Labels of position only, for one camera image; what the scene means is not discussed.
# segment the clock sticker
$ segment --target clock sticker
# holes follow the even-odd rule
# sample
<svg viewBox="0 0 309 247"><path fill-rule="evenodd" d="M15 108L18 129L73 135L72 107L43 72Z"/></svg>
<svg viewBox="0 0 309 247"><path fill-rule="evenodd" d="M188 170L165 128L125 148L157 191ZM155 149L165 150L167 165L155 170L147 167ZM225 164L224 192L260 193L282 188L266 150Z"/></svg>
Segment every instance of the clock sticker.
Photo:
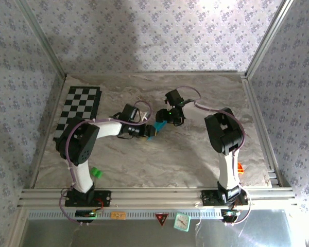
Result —
<svg viewBox="0 0 309 247"><path fill-rule="evenodd" d="M174 228L180 231L187 232L189 231L189 226L190 226L190 216L177 213L174 222Z"/></svg>

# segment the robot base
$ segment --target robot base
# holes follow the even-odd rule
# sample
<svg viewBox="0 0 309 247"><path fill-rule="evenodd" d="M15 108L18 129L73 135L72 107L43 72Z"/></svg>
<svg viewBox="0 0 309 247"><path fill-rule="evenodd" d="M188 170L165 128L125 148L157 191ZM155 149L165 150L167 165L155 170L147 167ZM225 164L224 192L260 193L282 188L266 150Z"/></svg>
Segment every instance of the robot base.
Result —
<svg viewBox="0 0 309 247"><path fill-rule="evenodd" d="M66 194L65 207L109 207L111 191L90 189L87 193L81 193L75 189Z"/></svg>
<svg viewBox="0 0 309 247"><path fill-rule="evenodd" d="M201 191L201 199L203 206L229 206L238 201L239 205L248 205L246 192L241 190L240 194L234 198L233 201L229 201L229 203L224 203L219 196L219 190L211 189L211 190L202 190Z"/></svg>

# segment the aluminum frame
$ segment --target aluminum frame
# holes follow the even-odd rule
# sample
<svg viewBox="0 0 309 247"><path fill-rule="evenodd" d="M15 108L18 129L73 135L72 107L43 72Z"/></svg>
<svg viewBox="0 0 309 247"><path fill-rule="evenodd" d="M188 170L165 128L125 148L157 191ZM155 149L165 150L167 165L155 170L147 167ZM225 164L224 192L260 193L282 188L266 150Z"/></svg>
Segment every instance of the aluminum frame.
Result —
<svg viewBox="0 0 309 247"><path fill-rule="evenodd" d="M32 12L29 4L26 0L16 0L16 4L18 5L19 9L21 10L25 20L30 25L32 31L34 32L35 36L37 37L39 44L42 46L44 52L46 53L49 61L53 65L54 69L56 70L57 74L60 76L60 79L65 79L65 73L61 63L59 62L58 58L52 46L50 45L47 36L43 32L42 28L40 27L35 14Z"/></svg>
<svg viewBox="0 0 309 247"><path fill-rule="evenodd" d="M38 156L38 159L35 163L35 168L34 168L30 183L28 185L29 188L35 187L37 177L38 177L38 174L39 174L41 160L42 160L43 154L45 153L46 145L47 145L47 142L49 140L50 129L51 129L53 122L54 122L55 113L57 111L58 103L59 103L60 98L61 98L61 94L62 94L62 91L63 91L63 88L64 88L64 83L65 83L65 79L63 80L62 85L59 88L58 97L56 98L56 101L55 101L55 104L54 104L54 109L53 109L53 112L52 112L50 119L49 119L49 125L48 125L48 128L47 128L46 133L45 133L44 141L42 142L40 152L39 152L39 156Z"/></svg>
<svg viewBox="0 0 309 247"><path fill-rule="evenodd" d="M189 209L199 212L202 209L228 208L226 206L202 206L200 195L204 189L216 188L109 188L112 191L111 205L104 210ZM252 198L252 210L297 208L292 188L248 188L248 191ZM18 202L7 246L19 246L30 211L59 209L60 197L61 189L24 189ZM84 208L66 208L68 211L76 209ZM237 206L237 209L247 210L248 205Z"/></svg>
<svg viewBox="0 0 309 247"><path fill-rule="evenodd" d="M273 39L275 38L282 22L284 21L285 16L290 10L290 7L292 6L293 2L294 0L284 0L281 2L280 6L278 7L276 14L274 15L266 33L264 34L264 37L262 38L260 45L258 46L255 52L255 55L253 56L250 64L248 65L248 68L245 71L245 75L247 79L250 80L252 76L254 75L265 53L267 52L267 50L269 49L269 46L271 45Z"/></svg>
<svg viewBox="0 0 309 247"><path fill-rule="evenodd" d="M242 83L245 89L245 94L249 100L249 105L253 113L253 120L254 120L256 131L257 131L257 134L260 140L260 145L263 151L263 155L268 164L267 168L268 168L268 173L269 173L271 183L273 187L289 186L285 183L285 180L283 179L279 171L278 163L277 163L276 157L273 152L273 148L271 145L271 141L270 141L267 129L265 127L265 123L262 117L260 106L255 97L254 89L245 77L242 77Z"/></svg>

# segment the marble surface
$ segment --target marble surface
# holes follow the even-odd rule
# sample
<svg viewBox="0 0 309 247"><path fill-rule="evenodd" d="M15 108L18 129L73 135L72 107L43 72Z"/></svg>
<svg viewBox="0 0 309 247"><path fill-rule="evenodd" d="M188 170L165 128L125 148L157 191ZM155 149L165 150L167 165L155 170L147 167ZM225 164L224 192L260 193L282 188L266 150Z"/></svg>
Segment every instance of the marble surface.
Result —
<svg viewBox="0 0 309 247"><path fill-rule="evenodd" d="M201 103L215 109L230 107L243 123L246 143L239 161L245 173L239 175L245 186L271 187L266 164L255 130L251 110L239 76L219 75L120 75L68 76L55 120L41 161L36 188L61 188L71 184L67 165L52 141L55 128L70 86L99 85L102 96L97 119L107 118L123 109L126 103L146 100L154 112L165 108L165 94L189 85L200 90ZM197 97L180 89L184 99ZM141 111L146 106L139 105ZM180 127L166 125L151 141L114 136L98 139L89 159L90 168L103 172L93 178L96 187L216 187L219 177L217 153L212 149L204 125L188 119Z"/></svg>

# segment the blue object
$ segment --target blue object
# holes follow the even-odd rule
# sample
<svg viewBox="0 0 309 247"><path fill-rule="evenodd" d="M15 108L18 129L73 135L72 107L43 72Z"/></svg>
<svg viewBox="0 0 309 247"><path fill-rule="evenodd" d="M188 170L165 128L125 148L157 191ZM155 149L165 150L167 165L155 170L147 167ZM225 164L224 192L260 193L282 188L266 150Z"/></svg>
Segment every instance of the blue object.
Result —
<svg viewBox="0 0 309 247"><path fill-rule="evenodd" d="M163 122L155 122L154 123L154 128L156 129L156 135L157 133L165 126L165 124L167 123L167 121L163 121Z"/></svg>

